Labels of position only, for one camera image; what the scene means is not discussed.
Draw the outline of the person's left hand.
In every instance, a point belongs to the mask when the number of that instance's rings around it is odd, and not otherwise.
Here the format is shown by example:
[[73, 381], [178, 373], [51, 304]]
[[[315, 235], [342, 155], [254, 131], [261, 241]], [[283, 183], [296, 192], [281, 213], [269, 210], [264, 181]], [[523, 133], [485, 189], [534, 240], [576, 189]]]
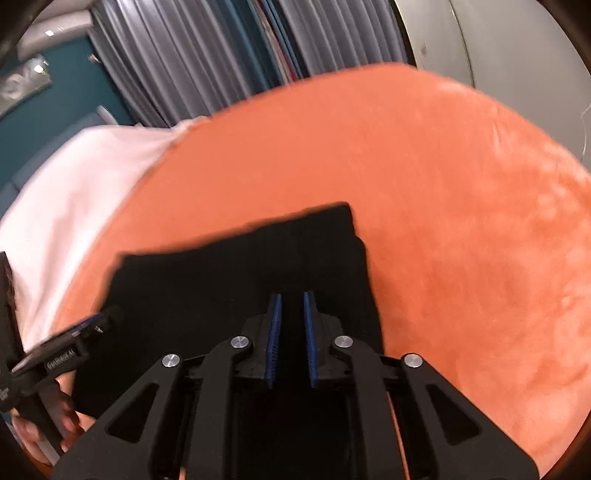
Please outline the person's left hand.
[[[62, 441], [62, 449], [67, 451], [80, 436], [94, 423], [94, 419], [84, 414], [79, 415], [75, 410], [70, 394], [73, 390], [74, 373], [68, 373], [58, 378], [61, 389], [60, 418], [67, 435]], [[12, 425], [20, 439], [23, 449], [30, 459], [38, 465], [50, 466], [51, 462], [39, 448], [41, 434], [38, 427], [26, 419], [16, 409], [11, 411]]]

